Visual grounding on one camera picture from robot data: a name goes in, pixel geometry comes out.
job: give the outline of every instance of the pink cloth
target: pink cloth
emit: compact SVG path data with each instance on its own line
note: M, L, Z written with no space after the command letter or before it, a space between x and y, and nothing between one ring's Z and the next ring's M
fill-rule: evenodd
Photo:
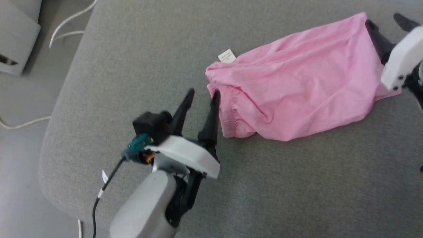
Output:
M207 88L221 93L223 135L289 141L362 120L375 101L399 94L379 82L383 66L366 19L360 13L210 65Z

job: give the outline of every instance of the white tag on gray fabric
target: white tag on gray fabric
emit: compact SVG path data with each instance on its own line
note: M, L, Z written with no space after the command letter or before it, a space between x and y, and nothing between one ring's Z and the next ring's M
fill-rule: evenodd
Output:
M106 172L103 170L102 172L103 182L107 183L107 180L109 180L109 177L107 177Z
M236 59L235 55L232 53L232 50L230 50L230 49L221 53L218 56L218 58L219 58L220 62L227 63L227 64L232 63Z

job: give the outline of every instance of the gray cushion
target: gray cushion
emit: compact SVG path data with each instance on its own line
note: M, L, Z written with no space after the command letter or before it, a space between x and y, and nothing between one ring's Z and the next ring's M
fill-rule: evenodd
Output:
M44 140L40 183L70 215L91 221L102 186L144 111L173 113L196 89L184 135L209 109L204 71L231 48L260 45L361 11L392 40L395 11L377 0L102 0L95 7ZM205 180L178 237L418 237L423 216L423 123L409 92L375 104L363 121L289 142L219 137L217 180ZM103 195L98 225L150 171L126 163Z

